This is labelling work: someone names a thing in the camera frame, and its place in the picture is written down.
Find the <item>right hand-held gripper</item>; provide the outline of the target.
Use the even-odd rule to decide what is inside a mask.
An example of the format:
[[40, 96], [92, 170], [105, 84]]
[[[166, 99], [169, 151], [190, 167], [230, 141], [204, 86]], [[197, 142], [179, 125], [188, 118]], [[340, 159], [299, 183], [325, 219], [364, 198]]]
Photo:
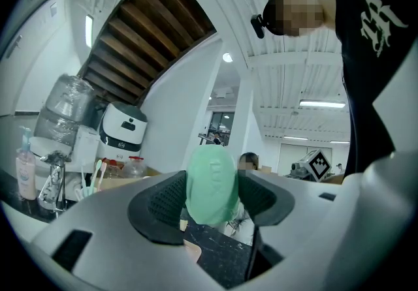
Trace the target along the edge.
[[287, 177], [304, 181], [322, 182], [332, 167], [321, 149], [314, 149], [291, 165]]

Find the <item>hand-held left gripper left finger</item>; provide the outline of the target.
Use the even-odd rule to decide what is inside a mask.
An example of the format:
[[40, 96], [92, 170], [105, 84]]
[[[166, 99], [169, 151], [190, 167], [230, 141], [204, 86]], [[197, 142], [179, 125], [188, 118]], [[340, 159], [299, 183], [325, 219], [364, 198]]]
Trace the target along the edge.
[[29, 253], [62, 291], [224, 291], [184, 246], [185, 172], [93, 194], [30, 243]]

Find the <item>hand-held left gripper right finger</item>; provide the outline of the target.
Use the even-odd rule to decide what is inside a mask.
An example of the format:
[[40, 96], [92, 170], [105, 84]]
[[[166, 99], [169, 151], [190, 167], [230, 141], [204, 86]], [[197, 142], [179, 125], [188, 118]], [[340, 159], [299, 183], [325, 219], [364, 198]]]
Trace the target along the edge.
[[238, 174], [255, 224], [244, 284], [233, 291], [377, 291], [412, 285], [418, 151], [395, 152], [342, 184]]

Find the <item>green soap bar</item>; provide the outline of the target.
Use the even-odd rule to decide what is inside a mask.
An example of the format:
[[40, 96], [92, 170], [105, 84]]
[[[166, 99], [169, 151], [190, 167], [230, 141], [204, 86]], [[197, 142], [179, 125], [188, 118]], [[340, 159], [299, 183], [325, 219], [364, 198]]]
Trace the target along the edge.
[[200, 145], [186, 170], [185, 205], [197, 224], [218, 225], [236, 216], [239, 205], [236, 164], [221, 145]]

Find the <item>pink toothbrush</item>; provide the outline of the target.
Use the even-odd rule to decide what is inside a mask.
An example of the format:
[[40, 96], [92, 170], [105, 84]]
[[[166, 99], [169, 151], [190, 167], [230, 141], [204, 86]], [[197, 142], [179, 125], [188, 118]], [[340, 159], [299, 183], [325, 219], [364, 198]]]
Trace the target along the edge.
[[101, 183], [103, 181], [104, 174], [106, 172], [106, 168], [107, 168], [107, 163], [103, 161], [102, 164], [101, 164], [101, 168], [100, 168], [101, 176], [100, 176], [99, 182], [97, 184], [97, 190], [98, 191], [100, 191]]

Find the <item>clear plastic jug red label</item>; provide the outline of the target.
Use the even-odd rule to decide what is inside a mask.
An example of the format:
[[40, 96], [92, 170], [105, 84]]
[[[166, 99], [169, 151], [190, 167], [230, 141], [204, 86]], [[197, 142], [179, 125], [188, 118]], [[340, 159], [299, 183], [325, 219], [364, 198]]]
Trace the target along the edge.
[[103, 158], [102, 162], [107, 164], [103, 178], [119, 179], [123, 177], [124, 163], [114, 159]]
[[124, 178], [143, 178], [146, 176], [147, 167], [141, 157], [129, 157], [122, 169]]

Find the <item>cardboard box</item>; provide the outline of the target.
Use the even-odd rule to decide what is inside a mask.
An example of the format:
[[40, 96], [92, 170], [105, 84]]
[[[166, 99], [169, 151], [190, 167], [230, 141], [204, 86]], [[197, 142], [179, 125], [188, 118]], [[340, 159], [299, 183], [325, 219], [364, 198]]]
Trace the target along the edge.
[[[101, 187], [100, 187], [100, 191], [113, 189], [113, 188], [116, 188], [116, 187], [121, 187], [123, 185], [134, 183], [134, 182], [137, 182], [137, 181], [140, 181], [140, 180], [143, 180], [143, 179], [146, 179], [146, 178], [149, 178], [149, 177], [152, 177], [152, 176], [157, 176], [157, 175], [161, 174], [157, 170], [154, 170], [153, 168], [150, 168], [147, 165], [146, 165], [146, 167], [147, 167], [147, 173], [146, 173], [146, 176], [143, 177], [143, 178], [124, 178], [124, 176], [122, 178], [119, 178], [119, 179], [103, 178], [103, 181], [102, 181]], [[97, 180], [97, 183], [95, 184], [95, 188], [97, 188], [98, 182], [99, 182], [99, 179]]]

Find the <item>chrome faucet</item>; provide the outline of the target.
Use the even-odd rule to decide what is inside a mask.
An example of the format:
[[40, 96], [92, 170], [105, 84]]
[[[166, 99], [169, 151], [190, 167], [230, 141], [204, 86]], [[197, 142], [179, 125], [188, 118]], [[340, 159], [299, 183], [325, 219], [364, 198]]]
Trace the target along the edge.
[[41, 157], [40, 161], [50, 166], [50, 174], [40, 191], [38, 203], [58, 218], [67, 210], [65, 166], [71, 159], [62, 151], [55, 150]]

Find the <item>white black rounded machine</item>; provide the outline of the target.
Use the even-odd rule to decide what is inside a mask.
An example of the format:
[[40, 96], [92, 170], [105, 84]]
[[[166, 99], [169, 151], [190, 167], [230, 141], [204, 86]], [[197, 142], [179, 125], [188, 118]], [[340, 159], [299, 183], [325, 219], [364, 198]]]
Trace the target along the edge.
[[110, 103], [98, 126], [97, 158], [127, 162], [138, 157], [148, 119], [141, 110], [122, 102]]

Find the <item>white sink basin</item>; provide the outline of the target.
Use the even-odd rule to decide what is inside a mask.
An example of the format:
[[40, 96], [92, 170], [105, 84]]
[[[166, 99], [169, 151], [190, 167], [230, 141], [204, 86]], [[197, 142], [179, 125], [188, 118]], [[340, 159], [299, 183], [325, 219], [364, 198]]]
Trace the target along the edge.
[[48, 223], [28, 217], [4, 202], [0, 204], [17, 236], [26, 242], [32, 242], [48, 226]]

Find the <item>pink pump bottle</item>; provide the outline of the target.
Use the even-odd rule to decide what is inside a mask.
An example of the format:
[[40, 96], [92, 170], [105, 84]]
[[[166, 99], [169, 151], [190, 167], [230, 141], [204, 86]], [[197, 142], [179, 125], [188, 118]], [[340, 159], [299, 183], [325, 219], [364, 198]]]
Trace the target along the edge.
[[35, 156], [30, 150], [31, 129], [21, 126], [22, 143], [16, 156], [16, 176], [20, 196], [26, 200], [35, 200]]

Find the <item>plastic wrapped grey appliance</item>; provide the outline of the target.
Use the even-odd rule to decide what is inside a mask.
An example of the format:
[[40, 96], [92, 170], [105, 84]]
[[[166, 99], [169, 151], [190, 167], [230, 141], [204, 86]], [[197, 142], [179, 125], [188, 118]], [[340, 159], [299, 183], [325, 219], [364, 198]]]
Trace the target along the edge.
[[93, 96], [93, 88], [87, 81], [62, 74], [46, 99], [45, 107], [61, 117], [81, 122]]
[[47, 138], [73, 147], [79, 124], [43, 107], [39, 112], [34, 136]]

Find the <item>black marble vanity table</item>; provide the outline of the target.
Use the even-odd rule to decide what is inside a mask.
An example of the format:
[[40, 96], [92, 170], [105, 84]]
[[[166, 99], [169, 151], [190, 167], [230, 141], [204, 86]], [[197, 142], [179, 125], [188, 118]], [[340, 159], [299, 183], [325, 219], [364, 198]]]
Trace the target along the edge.
[[[57, 219], [54, 213], [42, 208], [37, 201], [21, 201], [18, 198], [17, 180], [1, 169], [0, 200], [29, 217], [48, 224]], [[281, 256], [266, 245], [258, 243], [250, 247], [214, 228], [197, 225], [193, 221], [189, 222], [182, 235], [190, 259], [223, 289], [244, 283], [249, 278], [251, 269], [262, 273], [281, 260]]]

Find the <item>person's black shirt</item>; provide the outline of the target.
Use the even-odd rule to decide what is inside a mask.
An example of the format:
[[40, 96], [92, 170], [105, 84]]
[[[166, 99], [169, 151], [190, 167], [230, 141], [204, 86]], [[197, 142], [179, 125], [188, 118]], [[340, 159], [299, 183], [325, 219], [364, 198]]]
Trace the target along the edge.
[[363, 172], [394, 151], [373, 106], [418, 37], [417, 0], [336, 0], [343, 85], [351, 125], [345, 175]]

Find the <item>wooden staircase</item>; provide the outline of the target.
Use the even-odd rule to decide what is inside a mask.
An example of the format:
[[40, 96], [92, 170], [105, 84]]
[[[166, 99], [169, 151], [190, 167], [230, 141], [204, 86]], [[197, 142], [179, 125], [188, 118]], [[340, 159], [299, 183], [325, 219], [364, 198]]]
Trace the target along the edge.
[[196, 0], [121, 0], [79, 75], [101, 101], [138, 105], [173, 64], [215, 32]]

